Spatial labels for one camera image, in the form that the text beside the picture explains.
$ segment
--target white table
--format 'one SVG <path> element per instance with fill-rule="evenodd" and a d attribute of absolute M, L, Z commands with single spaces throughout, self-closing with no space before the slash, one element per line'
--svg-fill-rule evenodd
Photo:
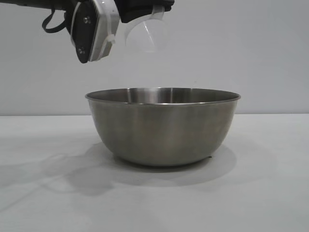
<path fill-rule="evenodd" d="M 0 232 L 308 232 L 309 115 L 236 115 L 212 159 L 114 160 L 90 116 L 0 117 Z"/>

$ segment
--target bowl rim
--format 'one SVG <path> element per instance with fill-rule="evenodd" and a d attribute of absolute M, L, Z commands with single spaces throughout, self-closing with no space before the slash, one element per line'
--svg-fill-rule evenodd
<path fill-rule="evenodd" d="M 223 93 L 230 93 L 235 94 L 234 98 L 223 100 L 223 101 L 202 101 L 202 102 L 188 102 L 188 103 L 137 103 L 137 102 L 126 102 L 126 101 L 109 101 L 109 100 L 101 100 L 90 97 L 90 95 L 105 91 L 113 91 L 113 90 L 131 90 L 131 89 L 196 89 L 196 90 L 210 90 L 210 91 L 217 91 L 217 92 L 223 92 Z M 217 90 L 217 89 L 210 89 L 210 88 L 190 88 L 190 87 L 133 87 L 133 88 L 112 88 L 112 89 L 105 89 L 105 90 L 99 90 L 87 93 L 85 95 L 85 98 L 87 98 L 89 101 L 95 101 L 95 102 L 103 102 L 103 103 L 110 103 L 110 104 L 126 104 L 126 105 L 205 105 L 205 104 L 218 104 L 218 103 L 225 103 L 225 102 L 234 102 L 241 99 L 241 95 L 235 92 L 225 91 L 225 90 Z"/>

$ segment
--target stainless steel bowl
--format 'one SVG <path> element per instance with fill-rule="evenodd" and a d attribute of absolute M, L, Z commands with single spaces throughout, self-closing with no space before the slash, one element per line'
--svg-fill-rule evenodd
<path fill-rule="evenodd" d="M 237 93 L 197 88 L 125 88 L 88 93 L 97 131 L 114 155 L 149 166 L 211 156 L 224 140 Z"/>

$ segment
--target transparent cup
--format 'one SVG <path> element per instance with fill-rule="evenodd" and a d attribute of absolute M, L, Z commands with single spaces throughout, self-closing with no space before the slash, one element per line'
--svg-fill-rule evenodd
<path fill-rule="evenodd" d="M 151 15 L 137 18 L 128 24 L 125 40 L 130 50 L 151 53 L 166 47 L 169 30 L 162 20 L 164 11 L 163 6 L 154 6 Z"/>

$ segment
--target robotic arm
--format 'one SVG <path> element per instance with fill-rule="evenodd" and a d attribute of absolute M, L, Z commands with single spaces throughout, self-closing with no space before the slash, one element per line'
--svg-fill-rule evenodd
<path fill-rule="evenodd" d="M 128 23 L 150 15 L 154 6 L 170 11 L 174 0 L 0 0 L 0 3 L 51 9 L 51 15 L 43 21 L 43 29 L 55 33 L 66 28 L 79 61 L 87 63 L 109 55 L 120 20 Z M 64 22 L 48 29 L 55 10 L 65 11 Z"/>

